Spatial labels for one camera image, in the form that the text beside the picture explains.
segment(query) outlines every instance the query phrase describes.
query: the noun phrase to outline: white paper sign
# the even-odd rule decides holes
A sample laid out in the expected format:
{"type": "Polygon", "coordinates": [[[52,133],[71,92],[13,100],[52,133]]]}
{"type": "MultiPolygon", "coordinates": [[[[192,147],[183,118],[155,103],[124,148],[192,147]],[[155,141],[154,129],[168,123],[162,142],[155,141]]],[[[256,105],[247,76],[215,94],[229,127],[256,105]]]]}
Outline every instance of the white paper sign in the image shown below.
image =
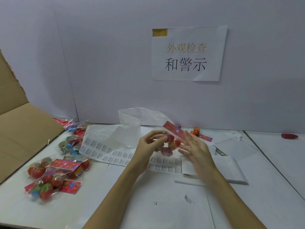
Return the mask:
{"type": "Polygon", "coordinates": [[[154,80],[219,81],[227,26],[168,29],[152,38],[154,80]]]}

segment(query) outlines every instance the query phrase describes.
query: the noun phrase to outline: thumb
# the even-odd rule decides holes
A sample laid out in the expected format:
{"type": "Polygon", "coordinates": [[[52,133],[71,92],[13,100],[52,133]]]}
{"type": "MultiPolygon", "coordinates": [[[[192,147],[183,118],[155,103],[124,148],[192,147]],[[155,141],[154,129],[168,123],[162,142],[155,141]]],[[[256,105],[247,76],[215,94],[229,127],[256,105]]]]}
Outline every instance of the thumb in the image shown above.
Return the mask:
{"type": "Polygon", "coordinates": [[[163,147],[163,144],[166,143],[168,141],[168,137],[167,136],[163,136],[157,140],[155,140],[154,142],[152,142],[150,144],[151,147],[155,149],[159,148],[159,147],[163,147]]]}

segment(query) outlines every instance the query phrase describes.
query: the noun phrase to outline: person's left arm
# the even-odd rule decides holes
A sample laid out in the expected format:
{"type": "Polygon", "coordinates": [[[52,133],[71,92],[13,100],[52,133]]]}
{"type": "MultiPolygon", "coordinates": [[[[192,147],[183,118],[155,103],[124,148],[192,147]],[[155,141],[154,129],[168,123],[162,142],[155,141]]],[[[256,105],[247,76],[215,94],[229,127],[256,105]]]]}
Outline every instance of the person's left arm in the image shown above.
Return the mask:
{"type": "Polygon", "coordinates": [[[168,138],[162,130],[153,130],[140,138],[133,158],[83,229],[119,228],[135,181],[147,169],[153,152],[165,142],[168,138]]]}

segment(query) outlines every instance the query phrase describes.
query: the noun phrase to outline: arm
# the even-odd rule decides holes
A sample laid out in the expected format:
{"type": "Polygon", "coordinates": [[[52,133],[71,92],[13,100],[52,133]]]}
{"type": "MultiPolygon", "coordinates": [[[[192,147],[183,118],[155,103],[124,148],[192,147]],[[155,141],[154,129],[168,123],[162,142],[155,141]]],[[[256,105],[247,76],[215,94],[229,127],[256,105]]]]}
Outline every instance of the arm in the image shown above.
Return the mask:
{"type": "Polygon", "coordinates": [[[153,152],[162,147],[167,140],[167,136],[164,136],[164,132],[160,130],[153,130],[139,140],[130,163],[83,229],[119,228],[135,181],[147,169],[153,152]]]}
{"type": "Polygon", "coordinates": [[[208,146],[188,132],[185,132],[185,138],[189,146],[181,145],[183,150],[179,152],[194,164],[198,176],[212,190],[232,228],[266,229],[219,172],[208,146]]]}

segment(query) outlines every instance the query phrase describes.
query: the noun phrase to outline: brown cardboard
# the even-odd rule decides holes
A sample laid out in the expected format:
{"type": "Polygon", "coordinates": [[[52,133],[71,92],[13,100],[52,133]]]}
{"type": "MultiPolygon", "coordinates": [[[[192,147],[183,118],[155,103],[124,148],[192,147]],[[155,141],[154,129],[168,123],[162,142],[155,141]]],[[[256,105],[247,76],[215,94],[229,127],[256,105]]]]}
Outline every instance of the brown cardboard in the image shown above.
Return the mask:
{"type": "Polygon", "coordinates": [[[28,102],[0,50],[0,183],[62,131],[50,115],[28,102]]]}

